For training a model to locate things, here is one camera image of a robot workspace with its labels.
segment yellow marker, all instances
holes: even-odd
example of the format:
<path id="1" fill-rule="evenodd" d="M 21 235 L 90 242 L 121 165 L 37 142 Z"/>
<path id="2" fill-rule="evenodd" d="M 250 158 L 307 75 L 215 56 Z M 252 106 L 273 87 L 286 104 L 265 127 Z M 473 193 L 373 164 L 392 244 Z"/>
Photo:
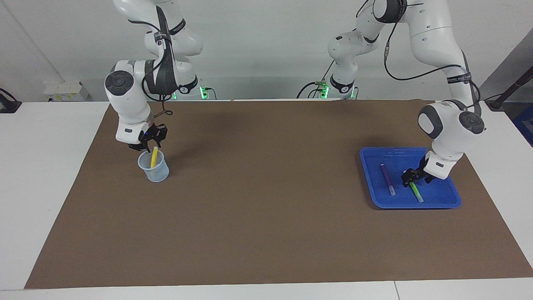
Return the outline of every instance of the yellow marker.
<path id="1" fill-rule="evenodd" d="M 150 164 L 150 168 L 155 168 L 157 163 L 157 147 L 154 147 L 154 151 L 152 151 L 152 164 Z"/>

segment white wall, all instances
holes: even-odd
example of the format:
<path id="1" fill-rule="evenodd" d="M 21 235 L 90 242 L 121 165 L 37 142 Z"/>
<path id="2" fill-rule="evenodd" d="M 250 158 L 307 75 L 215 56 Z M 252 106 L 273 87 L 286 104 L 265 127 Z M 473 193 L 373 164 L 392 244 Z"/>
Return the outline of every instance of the white wall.
<path id="1" fill-rule="evenodd" d="M 121 59 L 150 58 L 143 46 L 145 28 L 127 22 L 111 0 L 2 0 L 60 75 L 81 81 L 94 100 L 105 100 L 102 82 Z M 363 0 L 182 0 L 188 25 L 205 39 L 192 61 L 219 98 L 293 98 L 307 82 L 319 80 L 330 63 L 331 37 L 353 29 Z M 498 67 L 533 27 L 531 0 L 448 0 L 457 42 L 466 53 L 478 85 Z M 0 84 L 13 93 L 40 100 L 30 53 L 4 49 L 2 30 Z M 385 27 L 385 37 L 391 26 Z M 11 63 L 14 57 L 21 63 Z M 360 56 L 356 85 L 360 98 L 444 99 L 445 77 L 437 73 L 396 82 L 383 70 L 383 46 Z M 392 39 L 390 69 L 398 76 L 431 69 L 413 58 L 406 26 Z M 6 74 L 15 74 L 8 81 Z"/>

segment black metal bar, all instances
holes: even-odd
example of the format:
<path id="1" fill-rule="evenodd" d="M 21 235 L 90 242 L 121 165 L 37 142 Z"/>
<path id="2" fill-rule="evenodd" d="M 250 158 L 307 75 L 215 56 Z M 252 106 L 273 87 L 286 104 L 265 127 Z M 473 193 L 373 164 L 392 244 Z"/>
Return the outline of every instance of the black metal bar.
<path id="1" fill-rule="evenodd" d="M 524 73 L 513 85 L 511 85 L 498 99 L 487 101 L 487 105 L 491 110 L 500 110 L 502 104 L 507 100 L 514 92 L 516 92 L 524 84 L 528 83 L 533 78 L 533 67 Z"/>

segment purple marker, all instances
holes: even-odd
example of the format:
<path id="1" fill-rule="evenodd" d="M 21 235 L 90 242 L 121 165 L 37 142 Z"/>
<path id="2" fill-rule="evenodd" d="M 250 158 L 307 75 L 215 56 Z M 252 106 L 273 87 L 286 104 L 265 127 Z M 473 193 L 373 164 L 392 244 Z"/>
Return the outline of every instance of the purple marker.
<path id="1" fill-rule="evenodd" d="M 385 177 L 385 181 L 387 182 L 387 185 L 389 186 L 389 192 L 391 192 L 391 196 L 396 196 L 396 191 L 394 190 L 394 187 L 392 186 L 391 178 L 389 177 L 389 172 L 387 171 L 387 167 L 385 167 L 384 164 L 381 164 L 381 171 L 383 172 L 383 177 Z"/>

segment green marker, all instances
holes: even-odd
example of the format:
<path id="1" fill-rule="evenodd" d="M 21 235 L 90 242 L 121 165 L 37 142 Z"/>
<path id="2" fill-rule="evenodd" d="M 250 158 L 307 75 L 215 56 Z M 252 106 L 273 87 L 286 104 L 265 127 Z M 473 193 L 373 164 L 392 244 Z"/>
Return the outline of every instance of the green marker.
<path id="1" fill-rule="evenodd" d="M 413 190 L 413 193 L 415 193 L 416 199 L 418 199 L 419 203 L 423 203 L 424 199 L 422 198 L 422 195 L 420 195 L 420 192 L 416 188 L 416 185 L 414 182 L 410 182 L 409 185 L 411 186 L 411 190 Z"/>

